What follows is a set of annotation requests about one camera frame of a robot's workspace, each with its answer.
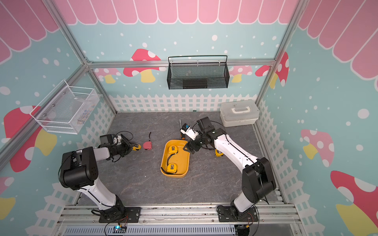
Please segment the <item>yellow tape measure with clip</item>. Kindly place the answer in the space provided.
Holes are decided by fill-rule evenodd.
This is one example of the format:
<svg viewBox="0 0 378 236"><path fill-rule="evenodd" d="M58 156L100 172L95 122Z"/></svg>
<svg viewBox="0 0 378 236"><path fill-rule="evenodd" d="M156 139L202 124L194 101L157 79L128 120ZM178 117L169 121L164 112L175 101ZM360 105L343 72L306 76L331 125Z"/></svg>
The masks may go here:
<svg viewBox="0 0 378 236"><path fill-rule="evenodd" d="M172 145L168 148L168 158L166 164L169 165L170 158L178 153L178 148L175 145Z"/></svg>

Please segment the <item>pink tape measure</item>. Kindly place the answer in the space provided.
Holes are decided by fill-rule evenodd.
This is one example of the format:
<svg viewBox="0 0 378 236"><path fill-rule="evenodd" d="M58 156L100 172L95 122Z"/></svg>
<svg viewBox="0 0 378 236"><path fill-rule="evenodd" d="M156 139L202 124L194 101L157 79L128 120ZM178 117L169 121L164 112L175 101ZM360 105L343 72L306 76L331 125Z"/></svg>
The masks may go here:
<svg viewBox="0 0 378 236"><path fill-rule="evenodd" d="M152 149L152 142L151 142L151 132L149 133L149 140L146 141L144 144L143 144L143 149L144 150L151 150Z"/></svg>

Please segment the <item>yellow storage tray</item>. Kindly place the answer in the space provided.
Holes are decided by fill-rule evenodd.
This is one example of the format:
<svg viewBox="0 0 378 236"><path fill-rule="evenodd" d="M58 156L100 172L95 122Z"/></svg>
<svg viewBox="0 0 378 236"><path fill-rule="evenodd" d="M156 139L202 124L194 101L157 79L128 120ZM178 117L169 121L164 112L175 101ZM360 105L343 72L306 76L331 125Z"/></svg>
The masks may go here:
<svg viewBox="0 0 378 236"><path fill-rule="evenodd" d="M172 145L175 145L178 148L178 153L170 158L169 164L175 163L177 165L177 173L175 175L165 175L161 171L163 175L170 178L183 178L187 175L190 163L190 153L183 150L186 143L186 140L170 140L166 143L160 167L166 170L168 166L166 162L169 156L168 148Z"/></svg>

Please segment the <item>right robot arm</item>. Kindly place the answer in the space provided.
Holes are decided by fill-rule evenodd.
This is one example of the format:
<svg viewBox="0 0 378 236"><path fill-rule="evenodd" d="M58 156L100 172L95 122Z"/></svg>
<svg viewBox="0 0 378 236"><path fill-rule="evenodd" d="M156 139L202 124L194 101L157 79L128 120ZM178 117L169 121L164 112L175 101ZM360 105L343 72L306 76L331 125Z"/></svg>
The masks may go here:
<svg viewBox="0 0 378 236"><path fill-rule="evenodd" d="M208 117L198 120L196 124L199 130L194 130L188 124L181 127L180 132L190 138L184 150L194 154L203 146L211 145L231 160L242 173L242 192L230 204L229 212L232 216L240 217L247 213L276 189L272 166L267 158L258 158L248 153L223 128L215 128Z"/></svg>

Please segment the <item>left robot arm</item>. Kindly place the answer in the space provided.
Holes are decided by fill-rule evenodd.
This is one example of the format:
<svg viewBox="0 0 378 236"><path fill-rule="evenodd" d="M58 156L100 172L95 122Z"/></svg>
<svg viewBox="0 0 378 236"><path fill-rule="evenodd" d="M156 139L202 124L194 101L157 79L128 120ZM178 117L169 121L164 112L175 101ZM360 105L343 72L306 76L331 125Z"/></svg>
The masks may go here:
<svg viewBox="0 0 378 236"><path fill-rule="evenodd" d="M63 187L77 190L91 199L98 207L93 214L101 219L122 219L126 216L126 209L120 198L99 179L97 162L115 162L114 157L124 157L133 148L134 144L122 134L102 135L98 147L86 147L63 154L58 171L59 182Z"/></svg>

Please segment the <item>large yellow 3m tape measure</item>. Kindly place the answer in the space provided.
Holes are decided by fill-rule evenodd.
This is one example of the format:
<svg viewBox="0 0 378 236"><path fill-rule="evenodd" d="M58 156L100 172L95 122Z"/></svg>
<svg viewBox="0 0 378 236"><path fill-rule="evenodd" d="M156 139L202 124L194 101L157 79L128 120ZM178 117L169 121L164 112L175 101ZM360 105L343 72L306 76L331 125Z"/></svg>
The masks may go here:
<svg viewBox="0 0 378 236"><path fill-rule="evenodd" d="M139 150L141 150L141 145L140 144L134 144L134 146L132 147L132 150L133 151L139 151Z"/></svg>

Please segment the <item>black orange screwdriver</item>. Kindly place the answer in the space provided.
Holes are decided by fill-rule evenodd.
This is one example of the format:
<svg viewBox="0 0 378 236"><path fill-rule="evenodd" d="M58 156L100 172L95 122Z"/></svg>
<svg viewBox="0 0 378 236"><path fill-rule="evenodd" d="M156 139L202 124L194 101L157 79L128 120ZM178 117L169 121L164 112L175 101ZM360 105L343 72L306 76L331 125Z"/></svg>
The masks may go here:
<svg viewBox="0 0 378 236"><path fill-rule="evenodd" d="M180 128L182 128L182 122L181 122L181 120L179 120L179 124L180 124ZM185 135L184 135L184 133L180 132L180 135L181 135L181 139L182 139L182 140L185 140Z"/></svg>

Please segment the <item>white plastic toolbox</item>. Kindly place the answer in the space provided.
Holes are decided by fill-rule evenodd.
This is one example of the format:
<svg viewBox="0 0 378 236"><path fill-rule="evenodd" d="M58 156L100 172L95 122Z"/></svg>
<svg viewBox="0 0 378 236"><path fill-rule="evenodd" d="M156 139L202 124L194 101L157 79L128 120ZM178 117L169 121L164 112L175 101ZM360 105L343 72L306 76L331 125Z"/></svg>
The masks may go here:
<svg viewBox="0 0 378 236"><path fill-rule="evenodd" d="M252 125L259 119L259 109L253 100L223 103L220 118L225 127Z"/></svg>

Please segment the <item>green lit circuit board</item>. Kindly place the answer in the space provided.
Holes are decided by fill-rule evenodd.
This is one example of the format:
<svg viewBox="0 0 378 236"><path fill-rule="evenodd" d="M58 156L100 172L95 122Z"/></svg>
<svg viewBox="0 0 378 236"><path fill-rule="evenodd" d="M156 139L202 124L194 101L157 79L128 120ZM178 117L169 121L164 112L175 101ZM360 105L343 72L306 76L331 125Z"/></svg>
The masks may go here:
<svg viewBox="0 0 378 236"><path fill-rule="evenodd" d="M114 226L112 230L112 234L125 234L127 227L125 226Z"/></svg>

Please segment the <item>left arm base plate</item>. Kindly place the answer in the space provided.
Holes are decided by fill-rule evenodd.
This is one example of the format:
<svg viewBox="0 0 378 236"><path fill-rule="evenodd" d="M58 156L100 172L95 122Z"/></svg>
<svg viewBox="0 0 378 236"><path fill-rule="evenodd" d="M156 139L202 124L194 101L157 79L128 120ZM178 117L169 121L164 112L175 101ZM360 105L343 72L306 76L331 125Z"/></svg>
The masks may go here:
<svg viewBox="0 0 378 236"><path fill-rule="evenodd" d="M140 214L140 207L114 206L110 209L100 210L99 223L138 223Z"/></svg>

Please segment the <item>black mesh wall basket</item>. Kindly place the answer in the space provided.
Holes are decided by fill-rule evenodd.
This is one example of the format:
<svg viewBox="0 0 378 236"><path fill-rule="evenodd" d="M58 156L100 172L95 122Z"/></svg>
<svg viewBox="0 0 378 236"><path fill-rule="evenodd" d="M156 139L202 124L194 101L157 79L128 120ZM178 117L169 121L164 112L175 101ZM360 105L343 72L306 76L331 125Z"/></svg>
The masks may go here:
<svg viewBox="0 0 378 236"><path fill-rule="evenodd" d="M169 89L228 88L230 73L224 55L168 57Z"/></svg>

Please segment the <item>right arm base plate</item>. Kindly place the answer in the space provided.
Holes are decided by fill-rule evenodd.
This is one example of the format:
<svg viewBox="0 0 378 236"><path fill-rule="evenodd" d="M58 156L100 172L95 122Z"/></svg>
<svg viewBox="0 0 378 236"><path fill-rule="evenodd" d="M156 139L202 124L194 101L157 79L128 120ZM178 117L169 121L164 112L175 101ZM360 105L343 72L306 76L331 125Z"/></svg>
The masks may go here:
<svg viewBox="0 0 378 236"><path fill-rule="evenodd" d="M244 212L239 212L234 206L217 206L219 222L258 222L258 214L255 207L250 207Z"/></svg>

